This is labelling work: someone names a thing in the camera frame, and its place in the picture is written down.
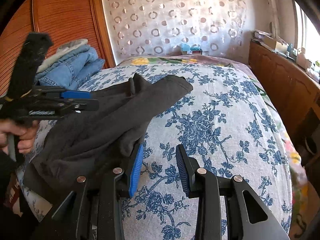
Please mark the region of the person's left hand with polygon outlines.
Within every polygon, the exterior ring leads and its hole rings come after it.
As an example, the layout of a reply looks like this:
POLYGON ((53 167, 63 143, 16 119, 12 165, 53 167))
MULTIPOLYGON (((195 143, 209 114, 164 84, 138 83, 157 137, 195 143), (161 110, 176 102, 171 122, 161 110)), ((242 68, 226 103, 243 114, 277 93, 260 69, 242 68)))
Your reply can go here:
POLYGON ((36 134, 39 129, 39 121, 33 121, 29 128, 18 126, 10 119, 1 119, 1 151, 8 154, 8 135, 13 134, 19 137, 17 145, 19 153, 28 154, 33 149, 36 134))

